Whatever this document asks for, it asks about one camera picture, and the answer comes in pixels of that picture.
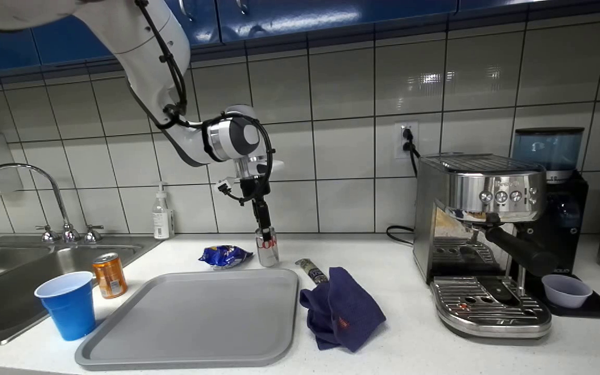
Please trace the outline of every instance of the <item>counter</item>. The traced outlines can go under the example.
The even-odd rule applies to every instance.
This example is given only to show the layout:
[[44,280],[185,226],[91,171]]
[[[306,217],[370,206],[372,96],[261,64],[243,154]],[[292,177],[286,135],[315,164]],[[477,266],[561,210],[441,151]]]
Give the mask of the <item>counter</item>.
[[[128,266],[132,291],[117,300],[103,300],[96,291],[97,319],[109,316],[120,303],[132,299],[140,285],[157,275],[176,271],[208,271],[198,262],[205,246],[238,243],[252,248],[252,238],[176,238]],[[596,262],[597,240],[581,238],[575,275],[600,291],[600,264]],[[340,264],[375,296],[388,315],[384,327],[360,353],[318,353],[311,332],[305,327],[306,311],[298,311],[296,337],[289,353],[269,366],[241,368],[179,368],[155,374],[600,374],[600,319],[554,316],[553,333],[535,341],[483,341],[467,340],[447,332],[431,303],[431,294],[412,264],[407,243],[384,236],[306,236],[281,238],[284,266],[298,271],[301,287],[312,282],[293,264],[312,259],[320,269]],[[51,319],[42,321],[20,337],[0,347],[0,366],[53,374],[89,374],[76,365],[80,341],[62,341]]]

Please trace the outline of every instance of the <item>gray tray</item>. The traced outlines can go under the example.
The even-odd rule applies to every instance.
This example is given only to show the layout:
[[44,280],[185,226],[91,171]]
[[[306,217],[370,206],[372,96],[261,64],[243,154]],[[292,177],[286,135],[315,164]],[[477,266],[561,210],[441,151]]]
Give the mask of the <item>gray tray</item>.
[[150,280],[76,353],[84,368],[257,366],[293,340],[298,277],[286,269]]

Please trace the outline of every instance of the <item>soap bottle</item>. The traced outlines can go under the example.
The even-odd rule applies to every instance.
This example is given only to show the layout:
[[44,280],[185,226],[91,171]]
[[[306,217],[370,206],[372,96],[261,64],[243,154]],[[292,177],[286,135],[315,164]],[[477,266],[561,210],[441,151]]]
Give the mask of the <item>soap bottle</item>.
[[173,209],[169,209],[166,191],[158,184],[155,200],[155,240],[169,240],[173,236]]

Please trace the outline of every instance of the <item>stainless steel sink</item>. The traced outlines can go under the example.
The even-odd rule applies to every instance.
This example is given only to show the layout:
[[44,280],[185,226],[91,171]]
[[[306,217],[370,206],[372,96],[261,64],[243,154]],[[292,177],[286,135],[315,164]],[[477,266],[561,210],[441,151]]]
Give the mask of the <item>stainless steel sink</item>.
[[0,238],[0,343],[45,316],[33,289],[61,274],[91,271],[91,261],[117,252],[123,264],[152,250],[152,240],[103,240],[96,246],[51,250],[32,238]]

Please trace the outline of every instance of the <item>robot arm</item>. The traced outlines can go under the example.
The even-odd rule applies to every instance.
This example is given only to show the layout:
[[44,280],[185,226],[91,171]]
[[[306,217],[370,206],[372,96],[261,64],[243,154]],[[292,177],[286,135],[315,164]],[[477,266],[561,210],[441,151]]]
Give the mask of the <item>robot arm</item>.
[[[64,17],[78,17],[114,55],[129,87],[157,127],[169,138],[181,160],[192,167],[233,160],[241,198],[227,185],[218,190],[240,204],[252,203],[262,243],[275,232],[262,200],[269,194],[273,148],[266,132],[247,106],[218,117],[185,122],[183,73],[189,66],[189,41],[164,0],[0,0],[0,32],[29,30]],[[261,138],[265,167],[252,157]]]

